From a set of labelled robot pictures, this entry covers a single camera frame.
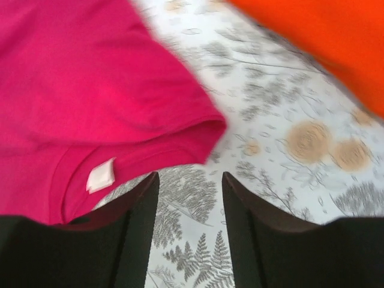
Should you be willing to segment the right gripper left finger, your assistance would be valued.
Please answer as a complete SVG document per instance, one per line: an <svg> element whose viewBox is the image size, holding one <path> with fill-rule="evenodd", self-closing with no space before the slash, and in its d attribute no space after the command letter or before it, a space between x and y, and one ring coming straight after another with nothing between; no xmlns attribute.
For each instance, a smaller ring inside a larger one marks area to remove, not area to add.
<svg viewBox="0 0 384 288"><path fill-rule="evenodd" d="M143 287L159 175L68 224L1 217L2 287Z"/></svg>

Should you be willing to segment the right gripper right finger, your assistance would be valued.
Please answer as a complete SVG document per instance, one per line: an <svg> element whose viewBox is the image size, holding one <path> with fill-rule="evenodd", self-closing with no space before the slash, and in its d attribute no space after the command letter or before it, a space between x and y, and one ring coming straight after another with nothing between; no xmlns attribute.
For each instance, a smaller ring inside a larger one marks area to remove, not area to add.
<svg viewBox="0 0 384 288"><path fill-rule="evenodd" d="M222 177L236 287L382 287L383 219L318 225Z"/></svg>

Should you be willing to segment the magenta t-shirt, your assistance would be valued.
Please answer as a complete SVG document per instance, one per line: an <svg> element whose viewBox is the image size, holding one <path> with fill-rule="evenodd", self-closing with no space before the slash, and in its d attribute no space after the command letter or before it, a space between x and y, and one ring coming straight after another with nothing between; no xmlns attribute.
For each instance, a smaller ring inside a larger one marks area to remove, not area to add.
<svg viewBox="0 0 384 288"><path fill-rule="evenodd" d="M68 223L226 128L130 1L1 2L1 214Z"/></svg>

